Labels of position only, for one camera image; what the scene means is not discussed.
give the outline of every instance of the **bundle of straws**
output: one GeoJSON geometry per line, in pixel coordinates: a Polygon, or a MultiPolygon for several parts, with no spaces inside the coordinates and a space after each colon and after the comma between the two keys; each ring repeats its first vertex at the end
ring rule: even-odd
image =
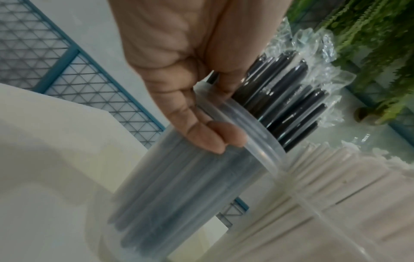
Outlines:
{"type": "MultiPolygon", "coordinates": [[[[250,125],[263,125],[280,143],[281,155],[329,116],[339,100],[330,94],[354,78],[330,64],[329,37],[300,31],[275,56],[260,56],[233,96],[258,120],[250,125]]],[[[169,128],[116,192],[108,238],[130,253],[162,260],[266,172],[246,148],[215,155],[169,128]]]]}
{"type": "Polygon", "coordinates": [[[383,157],[310,144],[285,190],[275,187],[199,262],[414,261],[413,175],[383,157]]]}

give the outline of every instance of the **cylindrical container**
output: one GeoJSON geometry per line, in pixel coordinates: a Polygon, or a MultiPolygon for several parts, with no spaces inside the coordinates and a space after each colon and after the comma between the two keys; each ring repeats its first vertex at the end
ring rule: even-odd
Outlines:
{"type": "Polygon", "coordinates": [[[216,155],[164,131],[110,203],[104,240],[120,262],[162,261],[256,179],[283,173],[285,151],[261,123],[208,84],[195,92],[201,109],[241,127],[248,142],[216,155]]]}

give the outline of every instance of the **hand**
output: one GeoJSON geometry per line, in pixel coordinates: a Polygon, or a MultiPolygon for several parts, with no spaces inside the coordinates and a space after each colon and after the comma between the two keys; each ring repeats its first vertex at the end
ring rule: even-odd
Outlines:
{"type": "Polygon", "coordinates": [[[109,0],[125,57],[171,124],[221,154],[245,133],[196,108],[193,86],[212,70],[231,96],[276,32],[290,0],[109,0]]]}

